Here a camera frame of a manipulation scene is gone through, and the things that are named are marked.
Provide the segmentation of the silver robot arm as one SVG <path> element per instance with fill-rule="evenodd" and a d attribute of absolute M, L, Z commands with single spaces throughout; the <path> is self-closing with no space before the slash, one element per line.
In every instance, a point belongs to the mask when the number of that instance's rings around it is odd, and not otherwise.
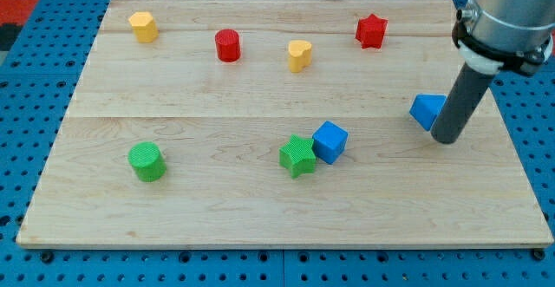
<path fill-rule="evenodd" d="M 467 0 L 452 30 L 464 64 L 432 137 L 456 142 L 499 72 L 535 75 L 552 53 L 553 31 L 554 0 Z"/>

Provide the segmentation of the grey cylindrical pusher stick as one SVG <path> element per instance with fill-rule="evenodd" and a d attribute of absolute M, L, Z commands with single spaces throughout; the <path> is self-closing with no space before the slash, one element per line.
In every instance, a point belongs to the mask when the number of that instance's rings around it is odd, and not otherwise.
<path fill-rule="evenodd" d="M 460 70 L 430 133 L 441 144 L 455 143 L 489 89 L 494 75 L 478 72 L 466 63 Z"/>

